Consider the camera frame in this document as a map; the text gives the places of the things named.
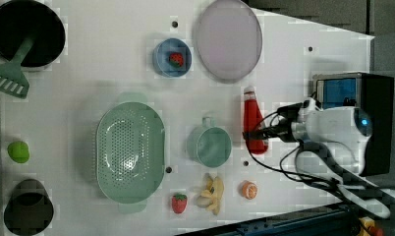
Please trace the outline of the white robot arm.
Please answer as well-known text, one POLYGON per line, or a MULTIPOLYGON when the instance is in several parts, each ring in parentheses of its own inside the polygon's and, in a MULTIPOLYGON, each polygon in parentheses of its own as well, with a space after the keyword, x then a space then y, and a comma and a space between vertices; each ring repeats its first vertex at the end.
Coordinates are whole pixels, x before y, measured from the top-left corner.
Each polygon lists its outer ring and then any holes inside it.
POLYGON ((328 109, 308 98, 277 109, 281 120, 265 127, 261 121, 243 133, 246 141, 278 138, 296 143, 295 168, 275 170, 295 182, 326 191, 347 205, 379 219, 395 214, 395 198, 361 176, 372 137, 369 116, 359 107, 328 109))

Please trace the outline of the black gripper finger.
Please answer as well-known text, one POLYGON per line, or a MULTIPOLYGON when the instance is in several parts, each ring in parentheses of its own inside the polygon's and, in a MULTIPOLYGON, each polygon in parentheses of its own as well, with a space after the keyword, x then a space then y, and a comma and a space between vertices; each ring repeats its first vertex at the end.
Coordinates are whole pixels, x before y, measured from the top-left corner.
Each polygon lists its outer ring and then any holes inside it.
POLYGON ((244 139, 270 139, 277 138, 277 134, 270 128, 253 130, 243 133, 244 139))

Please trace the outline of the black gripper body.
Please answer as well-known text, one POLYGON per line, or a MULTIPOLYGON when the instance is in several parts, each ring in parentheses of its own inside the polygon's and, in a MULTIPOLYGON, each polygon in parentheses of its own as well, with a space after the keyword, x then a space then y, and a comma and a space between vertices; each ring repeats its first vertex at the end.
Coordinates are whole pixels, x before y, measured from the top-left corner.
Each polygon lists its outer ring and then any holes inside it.
POLYGON ((281 117, 281 120, 277 125, 272 126, 273 138, 279 138, 284 143, 296 143, 301 140, 296 132, 296 125, 302 106, 303 104, 299 102, 277 109, 277 114, 281 117))

